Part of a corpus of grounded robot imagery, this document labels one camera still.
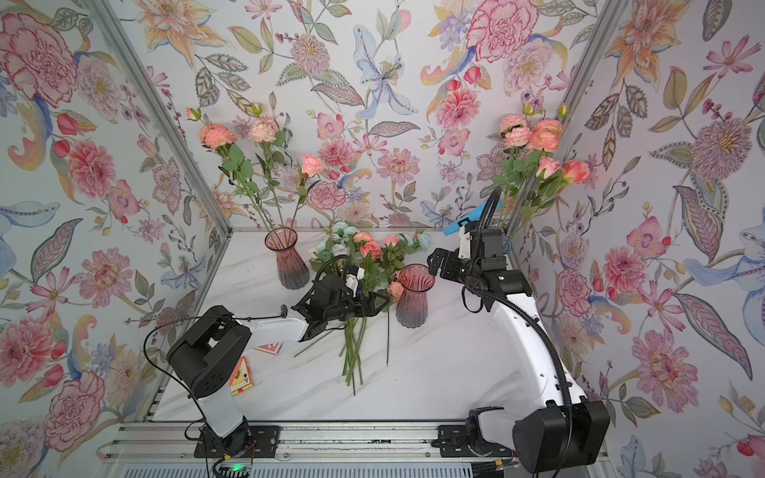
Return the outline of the pink flower stem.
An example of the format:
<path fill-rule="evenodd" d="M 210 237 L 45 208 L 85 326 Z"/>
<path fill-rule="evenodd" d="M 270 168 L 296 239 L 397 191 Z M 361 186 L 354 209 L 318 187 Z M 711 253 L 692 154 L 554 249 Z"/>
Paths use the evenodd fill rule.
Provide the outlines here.
<path fill-rule="evenodd" d="M 258 155 L 258 160 L 261 165 L 263 178 L 277 209 L 279 224 L 281 227 L 285 227 L 286 223 L 276 191 L 277 181 L 273 177 L 273 170 L 277 163 L 274 155 L 277 133 L 280 131 L 279 125 L 276 119 L 269 116 L 264 111 L 263 105 L 261 104 L 252 104 L 249 107 L 249 112 L 252 114 L 252 123 L 248 137 L 261 149 L 261 153 Z"/>
<path fill-rule="evenodd" d="M 552 157 L 538 157 L 524 171 L 517 196 L 524 224 L 549 209 L 564 187 L 563 169 Z"/>
<path fill-rule="evenodd" d="M 234 187 L 233 194 L 246 198 L 263 227 L 271 231 L 273 223 L 263 208 L 260 189 L 253 179 L 254 166 L 237 145 L 237 135 L 225 125 L 213 123 L 201 109 L 187 108 L 186 116 L 189 121 L 201 124 L 199 141 L 206 151 L 219 157 L 218 169 Z"/>
<path fill-rule="evenodd" d="M 570 112 L 569 105 L 563 103 L 559 107 L 555 118 L 542 119 L 542 121 L 536 123 L 531 131 L 526 149 L 530 149 L 530 151 L 543 151 L 543 153 L 553 155 L 557 151 L 565 133 L 563 121 L 568 119 Z"/>
<path fill-rule="evenodd" d="M 587 163 L 567 161 L 561 165 L 551 157 L 542 157 L 535 175 L 536 186 L 528 196 L 524 217 L 532 219 L 549 209 L 561 190 L 569 185 L 586 182 L 590 175 L 591 169 Z"/>
<path fill-rule="evenodd" d="M 505 232 L 510 232 L 517 196 L 526 180 L 526 165 L 523 164 L 528 153 L 534 125 L 533 117 L 537 114 L 531 103 L 524 104 L 520 114 L 504 117 L 499 124 L 499 145 L 502 161 L 499 173 L 492 176 L 493 184 L 500 189 L 494 219 Z"/>

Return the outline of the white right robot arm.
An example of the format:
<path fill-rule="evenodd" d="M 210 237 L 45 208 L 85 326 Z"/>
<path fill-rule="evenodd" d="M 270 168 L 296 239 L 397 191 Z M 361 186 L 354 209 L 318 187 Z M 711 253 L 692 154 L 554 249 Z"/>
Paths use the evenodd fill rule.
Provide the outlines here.
<path fill-rule="evenodd" d="M 428 256 L 432 277 L 460 284 L 460 295 L 480 300 L 506 332 L 521 374 L 519 398 L 501 406 L 470 410 L 464 425 L 442 426 L 436 446 L 442 455 L 467 452 L 481 458 L 507 457 L 532 476 L 594 464 L 610 425 L 605 404 L 589 400 L 567 371 L 543 327 L 530 283 L 510 269 L 502 232 L 491 227 L 502 191 L 495 187 L 482 207 L 452 227 L 458 248 Z"/>

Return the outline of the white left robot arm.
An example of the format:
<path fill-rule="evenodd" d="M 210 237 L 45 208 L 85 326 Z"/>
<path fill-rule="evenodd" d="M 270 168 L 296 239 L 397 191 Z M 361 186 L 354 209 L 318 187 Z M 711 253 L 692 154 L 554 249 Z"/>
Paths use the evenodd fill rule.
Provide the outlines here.
<path fill-rule="evenodd" d="M 236 404 L 229 382 L 245 353 L 276 343 L 306 343 L 324 332 L 352 331 L 353 319 L 372 318 L 390 304 L 385 291 L 368 291 L 364 269 L 349 255 L 336 256 L 317 272 L 311 288 L 292 308 L 264 317 L 237 317 L 214 306 L 198 317 L 182 317 L 165 325 L 189 323 L 167 352 L 169 369 L 150 366 L 177 382 L 201 415 L 201 443 L 238 457 L 255 447 L 256 438 Z"/>

